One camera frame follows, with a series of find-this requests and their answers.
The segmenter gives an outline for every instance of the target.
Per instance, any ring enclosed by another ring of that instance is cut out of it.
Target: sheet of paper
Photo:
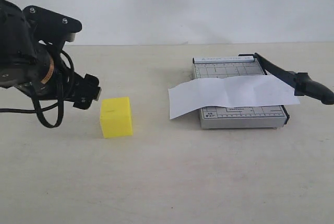
[[[170,119],[203,107],[299,104],[294,89],[273,75],[201,78],[168,89]]]

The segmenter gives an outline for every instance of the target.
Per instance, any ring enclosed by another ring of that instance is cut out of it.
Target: black handle
[[[312,80],[308,73],[297,73],[296,77],[296,96],[306,95],[320,100],[325,105],[334,104],[334,92],[328,87]]]

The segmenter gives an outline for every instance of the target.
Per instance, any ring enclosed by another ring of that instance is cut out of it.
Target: yellow foam block
[[[129,97],[102,100],[100,123],[104,138],[132,135]]]

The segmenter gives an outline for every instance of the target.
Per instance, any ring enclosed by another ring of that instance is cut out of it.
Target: white wall
[[[334,41],[334,0],[10,0],[79,19],[75,44]]]

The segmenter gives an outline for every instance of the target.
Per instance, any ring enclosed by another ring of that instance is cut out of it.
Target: table
[[[67,46],[100,78],[99,102],[62,125],[0,114],[1,223],[333,223],[334,107],[301,97],[280,129],[201,130],[169,120],[168,88],[192,57],[258,52],[334,89],[334,43]],[[32,108],[0,91],[1,107]],[[134,135],[103,139],[101,100],[129,96]],[[56,111],[47,119],[54,122]]]

